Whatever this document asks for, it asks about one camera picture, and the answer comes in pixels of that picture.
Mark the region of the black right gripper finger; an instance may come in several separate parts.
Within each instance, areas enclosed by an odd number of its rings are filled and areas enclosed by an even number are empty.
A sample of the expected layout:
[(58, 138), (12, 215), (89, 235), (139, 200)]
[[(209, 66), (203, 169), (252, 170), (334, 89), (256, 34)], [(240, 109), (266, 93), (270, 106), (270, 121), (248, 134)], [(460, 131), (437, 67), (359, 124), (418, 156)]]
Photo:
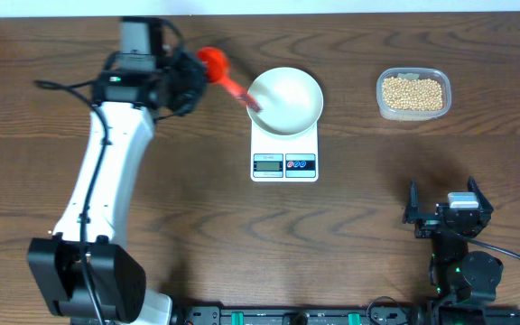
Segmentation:
[(493, 206), (490, 204), (490, 202), (487, 200), (487, 198), (484, 196), (484, 194), (479, 189), (475, 179), (473, 176), (469, 176), (467, 187), (469, 192), (472, 192), (478, 201), (479, 209), (483, 214), (491, 216), (494, 212)]
[(416, 181), (411, 181), (409, 199), (404, 208), (403, 223), (414, 224), (420, 217), (418, 190)]

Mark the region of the red plastic measuring scoop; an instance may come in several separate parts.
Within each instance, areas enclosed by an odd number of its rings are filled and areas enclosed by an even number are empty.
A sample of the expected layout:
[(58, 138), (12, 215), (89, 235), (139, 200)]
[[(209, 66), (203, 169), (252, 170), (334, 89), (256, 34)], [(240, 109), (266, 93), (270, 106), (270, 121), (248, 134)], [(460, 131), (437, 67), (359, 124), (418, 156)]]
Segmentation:
[(256, 100), (230, 78), (230, 61), (222, 50), (215, 47), (203, 47), (197, 51), (196, 55), (206, 67), (209, 83), (220, 85), (230, 96), (253, 112), (261, 112), (262, 108)]

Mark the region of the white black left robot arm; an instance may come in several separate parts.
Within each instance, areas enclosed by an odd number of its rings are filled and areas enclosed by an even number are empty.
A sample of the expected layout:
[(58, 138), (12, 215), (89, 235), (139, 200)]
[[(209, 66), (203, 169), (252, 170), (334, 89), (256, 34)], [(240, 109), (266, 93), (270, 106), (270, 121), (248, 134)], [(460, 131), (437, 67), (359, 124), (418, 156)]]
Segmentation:
[(125, 250), (127, 217), (145, 149), (166, 107), (189, 114), (207, 67), (193, 54), (115, 52), (91, 96), (87, 150), (68, 207), (48, 238), (31, 241), (27, 261), (51, 314), (74, 324), (167, 324), (172, 299), (146, 287)]

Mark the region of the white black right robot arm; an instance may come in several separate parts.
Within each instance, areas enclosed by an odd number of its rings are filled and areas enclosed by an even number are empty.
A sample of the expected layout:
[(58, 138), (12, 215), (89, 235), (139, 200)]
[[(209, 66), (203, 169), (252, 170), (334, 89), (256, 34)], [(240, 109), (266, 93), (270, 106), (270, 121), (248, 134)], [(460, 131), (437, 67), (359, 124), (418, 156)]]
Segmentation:
[(411, 182), (403, 222), (414, 225), (414, 236), (432, 241), (429, 266), (437, 296), (411, 317), (413, 324), (484, 324), (485, 305), (497, 297), (504, 266), (483, 251), (469, 251), (468, 243), (491, 220), (494, 208), (473, 178), (468, 189), (451, 192), (433, 213), (420, 211), (417, 185)]

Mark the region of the white round bowl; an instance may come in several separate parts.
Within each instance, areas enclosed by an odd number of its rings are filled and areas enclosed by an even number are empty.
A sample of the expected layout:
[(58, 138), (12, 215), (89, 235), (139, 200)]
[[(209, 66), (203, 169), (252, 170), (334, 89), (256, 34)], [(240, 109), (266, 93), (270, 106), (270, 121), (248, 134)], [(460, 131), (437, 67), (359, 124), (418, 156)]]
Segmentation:
[(265, 71), (247, 93), (261, 108), (249, 108), (251, 121), (267, 133), (290, 137), (314, 126), (323, 111), (324, 95), (309, 73), (291, 67)]

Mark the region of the white digital kitchen scale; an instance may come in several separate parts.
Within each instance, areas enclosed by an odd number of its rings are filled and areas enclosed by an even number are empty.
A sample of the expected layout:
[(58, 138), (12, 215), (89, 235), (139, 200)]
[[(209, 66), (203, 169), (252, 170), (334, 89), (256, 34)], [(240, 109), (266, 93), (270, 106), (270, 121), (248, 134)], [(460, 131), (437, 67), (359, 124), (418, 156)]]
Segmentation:
[(319, 179), (316, 124), (304, 132), (274, 135), (252, 123), (250, 178), (256, 182), (315, 182)]

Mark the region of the clear plastic food container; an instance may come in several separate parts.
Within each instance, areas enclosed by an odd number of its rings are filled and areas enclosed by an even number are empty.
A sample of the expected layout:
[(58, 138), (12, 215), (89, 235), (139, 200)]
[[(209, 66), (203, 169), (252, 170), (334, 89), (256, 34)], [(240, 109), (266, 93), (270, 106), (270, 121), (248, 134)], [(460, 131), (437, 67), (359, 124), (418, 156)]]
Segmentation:
[(448, 113), (452, 89), (440, 70), (391, 68), (377, 79), (376, 101), (380, 115), (387, 120), (422, 122)]

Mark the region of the pile of soybeans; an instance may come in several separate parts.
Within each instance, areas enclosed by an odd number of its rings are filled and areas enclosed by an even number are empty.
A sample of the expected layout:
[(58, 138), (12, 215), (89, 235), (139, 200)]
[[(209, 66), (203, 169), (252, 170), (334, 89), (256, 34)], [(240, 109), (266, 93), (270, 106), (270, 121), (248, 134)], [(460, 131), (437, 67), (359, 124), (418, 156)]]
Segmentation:
[(383, 99), (395, 110), (437, 111), (443, 109), (443, 90), (432, 79), (390, 77), (383, 80)]

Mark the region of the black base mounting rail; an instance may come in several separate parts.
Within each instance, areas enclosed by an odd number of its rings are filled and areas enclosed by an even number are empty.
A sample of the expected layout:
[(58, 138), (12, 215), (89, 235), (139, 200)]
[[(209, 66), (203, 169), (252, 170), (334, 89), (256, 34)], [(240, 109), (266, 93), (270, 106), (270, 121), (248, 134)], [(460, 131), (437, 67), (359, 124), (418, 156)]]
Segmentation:
[(357, 309), (228, 309), (176, 307), (169, 325), (414, 325), (428, 324), (410, 309), (376, 306)]

